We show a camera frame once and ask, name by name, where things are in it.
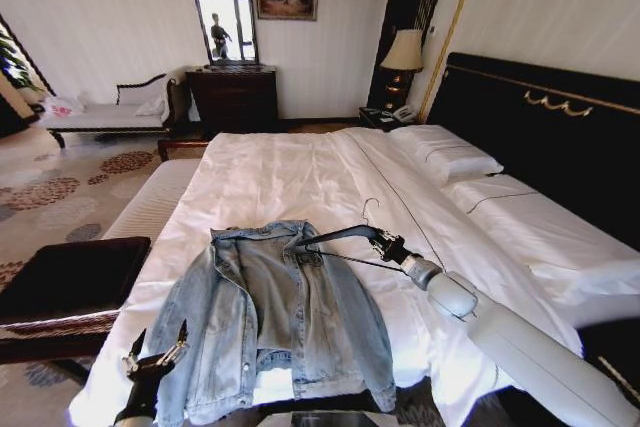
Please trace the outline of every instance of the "wooden dresser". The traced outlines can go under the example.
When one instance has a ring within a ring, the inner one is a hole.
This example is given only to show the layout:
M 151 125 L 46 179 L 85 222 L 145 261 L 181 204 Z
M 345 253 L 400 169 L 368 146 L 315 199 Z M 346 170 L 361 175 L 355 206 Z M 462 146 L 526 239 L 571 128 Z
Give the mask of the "wooden dresser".
M 205 66 L 187 80 L 208 136 L 278 129 L 276 69 L 268 65 Z

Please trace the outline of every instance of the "patterned carpet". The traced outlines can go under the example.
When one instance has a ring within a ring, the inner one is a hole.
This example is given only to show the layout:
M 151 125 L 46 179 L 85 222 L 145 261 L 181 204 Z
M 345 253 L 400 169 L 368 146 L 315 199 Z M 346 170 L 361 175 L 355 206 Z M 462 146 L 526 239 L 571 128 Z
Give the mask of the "patterned carpet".
M 314 125 L 296 131 L 341 127 Z M 60 150 L 46 131 L 32 127 L 0 139 L 0 289 L 40 247 L 101 238 L 160 164 L 158 138 L 65 134 L 67 148 Z M 196 149 L 170 153 L 171 158 L 201 155 Z M 44 364 L 0 365 L 0 426 L 64 426 L 66 408 L 79 389 Z M 254 426 L 264 415 L 255 407 L 216 427 Z M 428 380 L 398 392 L 396 415 L 416 427 L 443 425 Z M 466 425 L 512 424 L 489 395 L 478 401 Z

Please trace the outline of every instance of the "white duvet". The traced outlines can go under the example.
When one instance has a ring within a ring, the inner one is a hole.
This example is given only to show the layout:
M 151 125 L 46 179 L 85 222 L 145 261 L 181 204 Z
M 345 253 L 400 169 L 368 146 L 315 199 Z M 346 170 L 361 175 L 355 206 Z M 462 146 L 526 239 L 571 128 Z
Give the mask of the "white duvet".
M 347 129 L 318 134 L 218 135 L 159 236 L 129 299 L 69 413 L 74 424 L 105 426 L 127 400 L 130 382 L 121 358 L 153 321 L 173 283 L 209 242 L 209 229 L 260 227 L 277 219 L 308 219 L 320 232 L 363 223 L 406 239 L 449 271 L 457 271 L 579 353 L 576 332 L 550 306 L 530 274 L 424 180 L 390 136 Z M 342 239 L 342 255 L 379 261 L 365 239 Z M 443 318 L 400 273 L 351 263 L 384 317 L 394 377 L 408 387 L 425 375 L 447 425 L 460 425 L 475 400 L 511 380 L 456 326 Z M 258 375 L 256 403 L 292 397 L 288 370 Z

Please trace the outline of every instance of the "telephone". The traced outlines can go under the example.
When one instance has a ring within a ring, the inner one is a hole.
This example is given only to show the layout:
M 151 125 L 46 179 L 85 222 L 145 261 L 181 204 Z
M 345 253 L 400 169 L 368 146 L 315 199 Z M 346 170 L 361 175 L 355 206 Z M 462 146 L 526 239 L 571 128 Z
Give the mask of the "telephone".
M 400 107 L 393 113 L 393 117 L 399 120 L 402 123 L 408 124 L 416 118 L 416 113 L 413 110 L 413 107 L 409 104 L 404 107 Z

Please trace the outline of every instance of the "wooden bed frame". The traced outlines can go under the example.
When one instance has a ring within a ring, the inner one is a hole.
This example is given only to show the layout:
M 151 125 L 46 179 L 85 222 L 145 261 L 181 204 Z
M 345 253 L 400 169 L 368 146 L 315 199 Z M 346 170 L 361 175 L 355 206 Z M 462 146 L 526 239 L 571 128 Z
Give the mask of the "wooden bed frame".
M 640 82 L 452 53 L 427 121 L 640 250 Z

